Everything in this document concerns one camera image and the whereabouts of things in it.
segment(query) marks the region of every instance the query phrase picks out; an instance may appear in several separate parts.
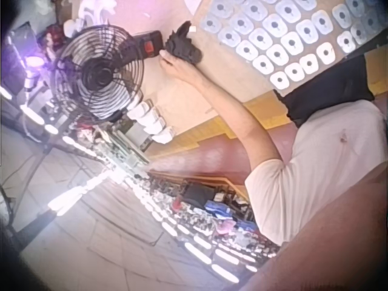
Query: ceiling light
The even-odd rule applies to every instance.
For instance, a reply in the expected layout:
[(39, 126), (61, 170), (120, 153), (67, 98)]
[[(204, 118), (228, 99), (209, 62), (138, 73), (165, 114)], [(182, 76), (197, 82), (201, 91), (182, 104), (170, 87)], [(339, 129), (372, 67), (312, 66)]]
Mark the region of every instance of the ceiling light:
[(175, 229), (172, 228), (172, 226), (170, 224), (168, 224), (167, 222), (163, 222), (162, 223), (162, 227), (169, 233), (171, 234), (172, 236), (178, 236), (178, 233), (176, 232)]
[(62, 137), (62, 140), (63, 140), (64, 142), (66, 142), (67, 144), (70, 144), (71, 146), (75, 144), (74, 139), (69, 138), (68, 136), (63, 136), (63, 137)]
[(246, 259), (247, 261), (250, 261), (250, 262), (253, 262), (253, 263), (256, 262), (256, 260), (255, 260), (254, 258), (252, 258), (251, 256), (242, 255), (242, 257), (243, 257), (244, 259)]
[(37, 114), (35, 111), (33, 111), (30, 107), (28, 107), (26, 104), (20, 105), (20, 109), (23, 111), (24, 114), (26, 114), (29, 118), (31, 118), (37, 124), (39, 124), (39, 125), (44, 124), (44, 119), (39, 114)]
[(74, 204), (77, 203), (78, 200), (80, 200), (82, 197), (82, 194), (78, 194), (77, 196), (75, 196), (71, 201), (69, 201), (63, 208), (60, 209), (60, 211), (58, 211), (58, 213), (56, 214), (56, 216), (62, 216), (63, 214), (65, 214), (70, 208), (72, 208), (74, 206)]
[(201, 246), (203, 246), (207, 250), (210, 250), (212, 248), (211, 244), (209, 244), (207, 241), (205, 241), (204, 239), (200, 238), (199, 236), (194, 236), (194, 241), (197, 244), (200, 244)]
[(191, 243), (187, 242), (184, 244), (184, 247), (187, 248), (187, 250), (195, 255), (198, 259), (200, 259), (202, 262), (204, 262), (207, 265), (210, 265), (212, 263), (212, 260), (202, 253), (200, 250), (198, 250), (195, 246), (193, 246)]
[(229, 280), (230, 282), (239, 283), (239, 279), (235, 275), (233, 275), (232, 273), (228, 272), (227, 270), (221, 268), (219, 265), (213, 264), (212, 269), (214, 270), (214, 272), (221, 275), (222, 277)]
[(152, 211), (153, 211), (152, 206), (151, 206), (150, 204), (148, 204), (148, 203), (145, 203), (145, 204), (144, 204), (144, 207), (145, 207), (145, 209), (147, 209), (149, 212), (152, 212)]
[(169, 217), (169, 215), (167, 214), (167, 212), (165, 210), (161, 211), (160, 213), (164, 218), (167, 218)]
[(169, 221), (171, 222), (171, 224), (174, 224), (174, 225), (176, 225), (176, 221), (175, 221), (175, 219), (173, 219), (173, 218), (169, 217)]
[(156, 221), (161, 222), (163, 218), (155, 211), (152, 212), (152, 216), (155, 218)]
[(177, 225), (177, 228), (180, 231), (182, 231), (182, 233), (184, 233), (185, 235), (189, 235), (190, 234), (189, 230), (187, 228), (185, 228), (184, 226), (180, 225), (180, 224)]
[(247, 268), (248, 270), (250, 270), (251, 272), (253, 272), (253, 273), (256, 273), (256, 272), (257, 272), (257, 268), (254, 267), (254, 266), (246, 265), (246, 268)]
[(83, 191), (84, 191), (84, 188), (81, 186), (74, 187), (63, 194), (60, 194), (55, 199), (51, 200), (48, 204), (48, 207), (53, 211), (58, 211)]
[(51, 133), (52, 135), (57, 135), (58, 134), (58, 129), (56, 129), (54, 126), (52, 126), (51, 124), (46, 124), (44, 126), (44, 129), (46, 129), (46, 131), (48, 131), (49, 133)]
[(230, 248), (224, 246), (223, 244), (218, 244), (218, 247), (224, 249), (224, 250), (227, 250), (228, 252), (230, 252)]
[(9, 92), (6, 91), (6, 89), (4, 89), (4, 88), (1, 87), (1, 86), (0, 86), (0, 93), (1, 93), (1, 95), (2, 95), (5, 99), (12, 100), (12, 95), (9, 94)]
[(220, 256), (222, 259), (234, 264), (238, 265), (239, 260), (238, 258), (235, 258), (234, 256), (229, 255), (228, 253), (224, 252), (223, 250), (216, 249), (216, 255)]
[(30, 68), (39, 68), (43, 67), (44, 60), (38, 56), (29, 56), (25, 59), (25, 63)]

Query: fan grille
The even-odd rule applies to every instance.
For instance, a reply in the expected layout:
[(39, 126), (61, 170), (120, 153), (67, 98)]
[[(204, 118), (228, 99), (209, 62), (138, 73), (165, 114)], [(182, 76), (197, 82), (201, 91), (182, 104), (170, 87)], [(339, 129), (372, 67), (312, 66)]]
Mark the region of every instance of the fan grille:
[(136, 40), (114, 25), (89, 27), (62, 49), (54, 63), (52, 89), (66, 114), (99, 124), (128, 106), (144, 74)]

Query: hand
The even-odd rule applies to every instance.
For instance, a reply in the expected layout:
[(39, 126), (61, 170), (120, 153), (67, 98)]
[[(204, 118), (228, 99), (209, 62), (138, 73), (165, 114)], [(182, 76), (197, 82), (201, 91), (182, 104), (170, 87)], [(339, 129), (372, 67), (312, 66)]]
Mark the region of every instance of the hand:
[(188, 62), (169, 54), (165, 50), (161, 50), (159, 54), (161, 67), (171, 77), (194, 86), (204, 78), (202, 73)]

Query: black object in hand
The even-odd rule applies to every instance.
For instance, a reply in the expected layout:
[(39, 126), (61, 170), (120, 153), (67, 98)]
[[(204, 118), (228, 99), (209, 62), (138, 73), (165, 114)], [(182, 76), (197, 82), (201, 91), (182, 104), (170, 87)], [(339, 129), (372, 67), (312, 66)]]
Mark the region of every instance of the black object in hand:
[(171, 55), (195, 65), (202, 60), (202, 52), (187, 37), (190, 26), (191, 22), (186, 21), (176, 32), (172, 31), (172, 34), (166, 42), (166, 50)]

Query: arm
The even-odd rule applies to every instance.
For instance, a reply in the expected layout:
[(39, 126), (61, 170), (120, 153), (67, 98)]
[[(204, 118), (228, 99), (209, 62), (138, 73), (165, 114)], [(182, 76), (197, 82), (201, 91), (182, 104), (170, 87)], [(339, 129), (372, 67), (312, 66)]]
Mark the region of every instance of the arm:
[(364, 285), (387, 264), (386, 195), (381, 164), (320, 210), (242, 290), (374, 290)]
[(194, 86), (225, 120), (247, 151), (252, 170), (269, 159), (281, 159), (267, 130), (238, 100), (188, 62), (166, 51), (160, 51), (160, 55), (162, 68), (170, 76)]

